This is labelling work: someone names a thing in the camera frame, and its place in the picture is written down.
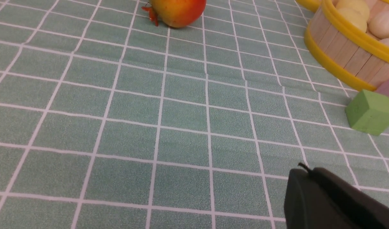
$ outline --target fruit stem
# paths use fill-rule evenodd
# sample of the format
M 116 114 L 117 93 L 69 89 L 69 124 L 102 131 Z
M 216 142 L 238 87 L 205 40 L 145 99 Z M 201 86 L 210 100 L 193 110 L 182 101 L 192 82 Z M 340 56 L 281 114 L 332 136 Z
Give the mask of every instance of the fruit stem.
M 155 22 L 155 26 L 158 26 L 158 14 L 155 12 L 155 10 L 152 8 L 152 6 L 147 7 L 146 5 L 142 7 L 143 10 L 147 11 L 149 13 L 149 20 L 151 22 Z

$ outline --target green tablecloth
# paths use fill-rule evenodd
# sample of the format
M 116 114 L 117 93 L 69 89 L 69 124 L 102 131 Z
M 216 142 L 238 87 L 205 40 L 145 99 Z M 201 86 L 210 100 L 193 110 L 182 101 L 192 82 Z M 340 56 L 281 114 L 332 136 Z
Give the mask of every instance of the green tablecloth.
M 323 166 L 389 206 L 389 129 L 310 55 L 292 0 L 209 0 L 176 30 L 136 0 L 0 0 L 0 229 L 285 228 Z

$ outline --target yellow plastic band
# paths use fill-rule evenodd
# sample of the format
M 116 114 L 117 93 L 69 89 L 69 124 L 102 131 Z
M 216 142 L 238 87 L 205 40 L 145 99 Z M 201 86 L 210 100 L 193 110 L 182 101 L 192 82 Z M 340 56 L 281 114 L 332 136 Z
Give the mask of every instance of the yellow plastic band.
M 296 0 L 296 2 L 305 7 L 307 10 L 316 12 L 321 5 L 321 2 L 319 0 Z
M 379 0 L 389 4 L 389 0 Z M 344 19 L 333 6 L 332 0 L 322 1 L 322 11 L 330 23 L 345 37 L 367 52 L 389 63 L 389 47 L 370 37 Z
M 321 64 L 327 71 L 329 71 L 332 75 L 334 75 L 336 78 L 344 82 L 345 84 L 349 85 L 353 89 L 357 91 L 361 91 L 363 89 L 374 91 L 376 90 L 376 87 L 362 81 L 361 79 L 355 77 L 350 72 L 343 69 L 341 66 L 336 64 L 331 58 L 329 58 L 315 43 L 314 39 L 312 38 L 311 32 L 310 32 L 310 25 L 308 24 L 308 27 L 305 30 L 305 45 L 308 48 L 308 50 L 311 52 L 312 56 L 318 61 L 319 64 Z

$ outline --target wooden slat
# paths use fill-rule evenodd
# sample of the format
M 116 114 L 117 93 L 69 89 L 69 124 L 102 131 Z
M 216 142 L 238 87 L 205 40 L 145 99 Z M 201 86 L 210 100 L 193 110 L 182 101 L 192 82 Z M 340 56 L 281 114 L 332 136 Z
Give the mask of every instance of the wooden slat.
M 362 69 L 360 69 L 359 73 L 357 73 L 356 77 L 365 82 L 369 82 L 384 64 L 385 61 L 382 59 L 371 56 Z
M 325 54 L 334 61 L 346 42 L 347 38 L 341 32 L 338 32 L 329 47 L 326 49 Z
M 323 38 L 319 42 L 318 46 L 322 51 L 325 51 L 329 45 L 331 44 L 332 40 L 335 38 L 339 31 L 333 26 L 329 26 L 326 33 L 323 35 Z
M 374 87 L 379 87 L 382 83 L 389 79 L 389 63 L 384 63 L 380 70 L 369 81 L 369 84 Z
M 350 72 L 352 75 L 357 75 L 370 57 L 371 54 L 369 52 L 359 48 L 353 57 L 350 58 L 349 62 L 347 62 L 344 69 L 346 69 L 346 71 Z
M 311 36 L 315 41 L 315 43 L 318 44 L 319 42 L 321 42 L 321 39 L 323 38 L 324 34 L 326 33 L 329 27 L 330 27 L 330 22 L 321 12 L 318 15 L 318 18 L 316 19 L 314 26 L 311 28 Z
M 334 58 L 334 61 L 344 68 L 346 64 L 349 62 L 349 60 L 353 57 L 353 55 L 356 53 L 356 51 L 359 49 L 359 46 L 356 45 L 351 40 L 347 40 L 346 43 L 343 45 L 340 52 L 336 55 Z

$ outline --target green cube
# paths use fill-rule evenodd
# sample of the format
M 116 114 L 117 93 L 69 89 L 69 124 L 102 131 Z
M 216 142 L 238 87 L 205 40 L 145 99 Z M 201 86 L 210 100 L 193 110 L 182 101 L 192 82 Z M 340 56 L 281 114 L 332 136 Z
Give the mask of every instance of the green cube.
M 389 98 L 383 94 L 362 90 L 344 110 L 357 131 L 379 136 L 389 127 Z

